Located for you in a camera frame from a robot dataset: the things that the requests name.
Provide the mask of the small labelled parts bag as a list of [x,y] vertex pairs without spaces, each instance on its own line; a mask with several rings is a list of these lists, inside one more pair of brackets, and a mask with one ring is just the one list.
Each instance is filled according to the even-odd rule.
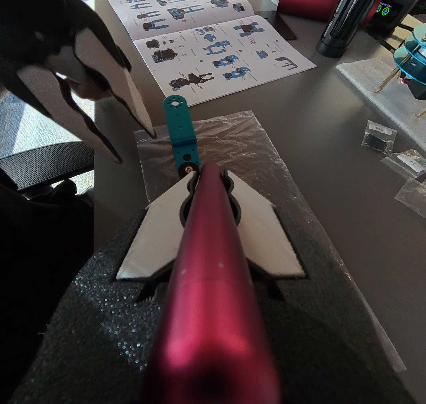
[[426,179],[426,158],[416,150],[394,152],[381,162],[405,180],[424,182]]

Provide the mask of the small clear parts bag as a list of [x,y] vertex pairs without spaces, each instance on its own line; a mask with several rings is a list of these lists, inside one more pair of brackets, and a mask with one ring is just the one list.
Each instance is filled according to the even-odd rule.
[[409,209],[422,217],[426,217],[426,182],[409,178],[394,197]]

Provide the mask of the black device with screen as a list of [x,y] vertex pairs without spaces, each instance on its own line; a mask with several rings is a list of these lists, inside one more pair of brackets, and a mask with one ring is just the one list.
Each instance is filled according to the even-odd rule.
[[425,12],[426,0],[381,0],[364,30],[370,35],[385,36],[400,26],[408,14]]

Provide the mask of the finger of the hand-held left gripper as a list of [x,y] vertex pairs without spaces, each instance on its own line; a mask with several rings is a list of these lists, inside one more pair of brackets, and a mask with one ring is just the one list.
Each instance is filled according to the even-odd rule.
[[150,116],[143,103],[142,96],[134,84],[125,57],[113,44],[117,57],[114,57],[103,44],[77,44],[75,52],[82,61],[90,79],[105,93],[116,98],[150,137],[156,137]]
[[75,103],[66,81],[48,68],[19,61],[16,74],[29,92],[58,125],[78,137],[94,151],[117,164],[122,159],[93,120]]

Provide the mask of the teal metal bracket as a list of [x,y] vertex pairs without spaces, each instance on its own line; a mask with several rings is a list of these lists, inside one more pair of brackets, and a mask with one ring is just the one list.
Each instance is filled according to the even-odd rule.
[[199,172],[197,138],[185,98],[169,96],[164,99],[163,106],[179,177]]

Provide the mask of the red electric screwdriver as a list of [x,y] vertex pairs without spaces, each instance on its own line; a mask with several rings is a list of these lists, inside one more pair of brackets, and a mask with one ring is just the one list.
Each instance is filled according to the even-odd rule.
[[201,170],[139,403],[281,403],[282,391],[219,167]]

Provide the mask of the dark cloth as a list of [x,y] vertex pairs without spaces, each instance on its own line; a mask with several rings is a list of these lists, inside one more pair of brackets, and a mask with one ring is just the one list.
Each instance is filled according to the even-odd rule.
[[27,199],[1,170],[1,403],[29,370],[56,306],[93,254],[93,229],[93,208],[72,180]]

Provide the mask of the small bag of black parts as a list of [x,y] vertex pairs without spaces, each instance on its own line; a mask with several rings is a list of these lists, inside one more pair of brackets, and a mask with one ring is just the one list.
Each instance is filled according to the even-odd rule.
[[374,121],[367,120],[362,146],[383,154],[391,155],[396,140],[397,130],[391,129]]

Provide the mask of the black cylinder bottle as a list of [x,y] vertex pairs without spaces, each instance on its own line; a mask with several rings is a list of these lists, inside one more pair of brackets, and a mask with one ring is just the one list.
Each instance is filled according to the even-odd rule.
[[328,58],[342,57],[376,2],[339,0],[317,43],[317,52]]

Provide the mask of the black office chair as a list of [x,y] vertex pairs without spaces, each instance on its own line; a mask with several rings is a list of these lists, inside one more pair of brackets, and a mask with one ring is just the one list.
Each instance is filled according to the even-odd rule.
[[22,194],[92,171],[94,151],[82,141],[62,142],[1,157],[0,167]]

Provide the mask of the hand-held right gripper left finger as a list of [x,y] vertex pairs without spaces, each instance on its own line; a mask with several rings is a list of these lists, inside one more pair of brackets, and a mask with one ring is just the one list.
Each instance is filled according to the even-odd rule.
[[154,200],[117,273],[117,280],[148,279],[173,261],[184,233],[180,209],[189,197],[189,173]]

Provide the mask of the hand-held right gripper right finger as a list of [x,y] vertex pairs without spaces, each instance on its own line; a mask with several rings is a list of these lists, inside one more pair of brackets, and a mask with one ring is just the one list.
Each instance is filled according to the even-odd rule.
[[226,176],[240,209],[237,231],[246,258],[271,277],[305,277],[275,206],[230,170]]

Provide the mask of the white foam sheet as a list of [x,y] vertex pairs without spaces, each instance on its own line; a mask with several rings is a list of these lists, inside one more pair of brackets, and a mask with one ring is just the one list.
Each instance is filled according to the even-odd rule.
[[380,92],[375,92],[395,66],[393,56],[386,55],[340,63],[336,69],[422,150],[425,150],[426,115],[417,117],[425,109],[425,101],[415,99],[408,85],[395,77]]

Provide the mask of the clear plastic bag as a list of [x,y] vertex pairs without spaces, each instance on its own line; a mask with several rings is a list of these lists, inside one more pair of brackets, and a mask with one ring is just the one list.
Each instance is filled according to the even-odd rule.
[[406,366],[336,248],[309,208],[267,133],[249,111],[194,122],[202,162],[216,162],[268,199],[306,277],[276,278],[299,290],[302,311],[329,325],[347,343],[378,341],[396,372]]

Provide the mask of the teal disc robot base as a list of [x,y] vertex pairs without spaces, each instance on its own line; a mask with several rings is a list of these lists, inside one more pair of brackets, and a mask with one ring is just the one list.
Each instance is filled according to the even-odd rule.
[[426,24],[422,23],[411,30],[394,51],[393,61],[396,67],[377,87],[375,93],[381,92],[394,77],[399,77],[412,96],[419,101],[426,100]]

